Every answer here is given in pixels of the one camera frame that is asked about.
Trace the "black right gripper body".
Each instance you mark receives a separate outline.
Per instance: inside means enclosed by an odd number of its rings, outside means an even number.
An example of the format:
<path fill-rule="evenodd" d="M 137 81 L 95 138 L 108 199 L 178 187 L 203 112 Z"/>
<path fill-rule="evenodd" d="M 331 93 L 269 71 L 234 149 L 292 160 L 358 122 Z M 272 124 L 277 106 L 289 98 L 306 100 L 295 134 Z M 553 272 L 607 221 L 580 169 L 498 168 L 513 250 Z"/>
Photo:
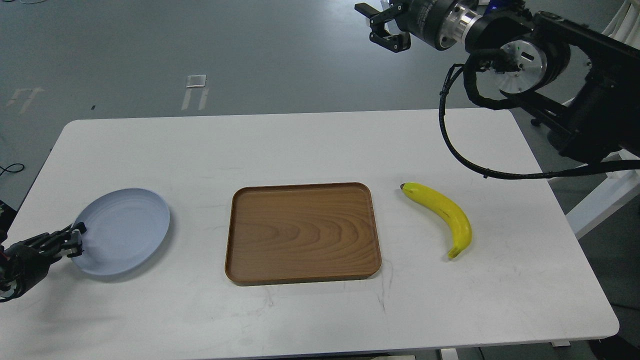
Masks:
<path fill-rule="evenodd" d="M 439 51 L 464 43 L 468 29 L 480 18 L 478 0 L 404 0 L 400 31 Z"/>

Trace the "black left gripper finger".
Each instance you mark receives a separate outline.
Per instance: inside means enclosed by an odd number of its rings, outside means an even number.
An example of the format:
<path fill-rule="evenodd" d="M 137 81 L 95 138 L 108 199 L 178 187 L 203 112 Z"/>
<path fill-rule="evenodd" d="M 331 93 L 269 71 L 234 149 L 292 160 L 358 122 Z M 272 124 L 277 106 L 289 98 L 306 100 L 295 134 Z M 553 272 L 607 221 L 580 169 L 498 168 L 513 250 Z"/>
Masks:
<path fill-rule="evenodd" d="M 70 224 L 62 230 L 35 235 L 30 238 L 30 248 L 37 251 L 82 251 L 82 235 L 86 232 L 83 222 Z"/>
<path fill-rule="evenodd" d="M 58 260 L 64 256 L 73 258 L 82 254 L 82 235 L 55 235 L 47 241 L 47 257 L 50 260 Z"/>

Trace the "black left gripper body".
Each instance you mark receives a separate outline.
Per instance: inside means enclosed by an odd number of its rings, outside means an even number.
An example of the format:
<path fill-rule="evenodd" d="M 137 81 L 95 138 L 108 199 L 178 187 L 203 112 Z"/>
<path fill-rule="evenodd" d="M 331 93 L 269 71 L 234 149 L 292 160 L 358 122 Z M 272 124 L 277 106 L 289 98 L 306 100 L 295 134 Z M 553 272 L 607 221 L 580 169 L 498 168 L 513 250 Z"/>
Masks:
<path fill-rule="evenodd" d="M 22 297 L 48 275 L 53 260 L 35 240 L 23 240 L 1 248 L 1 302 Z"/>

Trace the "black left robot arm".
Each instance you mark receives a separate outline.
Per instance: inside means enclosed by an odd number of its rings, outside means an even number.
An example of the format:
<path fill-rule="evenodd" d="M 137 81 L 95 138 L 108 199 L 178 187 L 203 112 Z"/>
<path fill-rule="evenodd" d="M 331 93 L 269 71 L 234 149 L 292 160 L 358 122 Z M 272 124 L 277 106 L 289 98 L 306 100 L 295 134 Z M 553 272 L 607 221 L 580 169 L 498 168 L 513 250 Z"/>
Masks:
<path fill-rule="evenodd" d="M 86 232 L 86 225 L 80 222 L 35 235 L 9 247 L 0 246 L 0 301 L 6 303 L 22 297 L 48 275 L 52 264 L 64 256 L 82 255 L 82 235 Z"/>

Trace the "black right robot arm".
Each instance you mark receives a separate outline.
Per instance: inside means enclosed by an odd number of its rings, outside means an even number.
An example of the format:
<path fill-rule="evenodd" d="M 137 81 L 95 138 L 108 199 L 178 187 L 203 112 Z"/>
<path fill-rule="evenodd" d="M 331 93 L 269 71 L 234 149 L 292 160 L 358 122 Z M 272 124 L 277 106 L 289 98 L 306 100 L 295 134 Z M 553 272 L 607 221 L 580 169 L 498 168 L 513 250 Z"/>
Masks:
<path fill-rule="evenodd" d="M 599 163 L 639 155 L 639 50 L 523 0 L 389 0 L 356 3 L 372 43 L 394 53 L 419 40 L 438 51 L 459 44 L 468 57 L 469 101 L 522 109 L 548 128 L 562 156 Z"/>

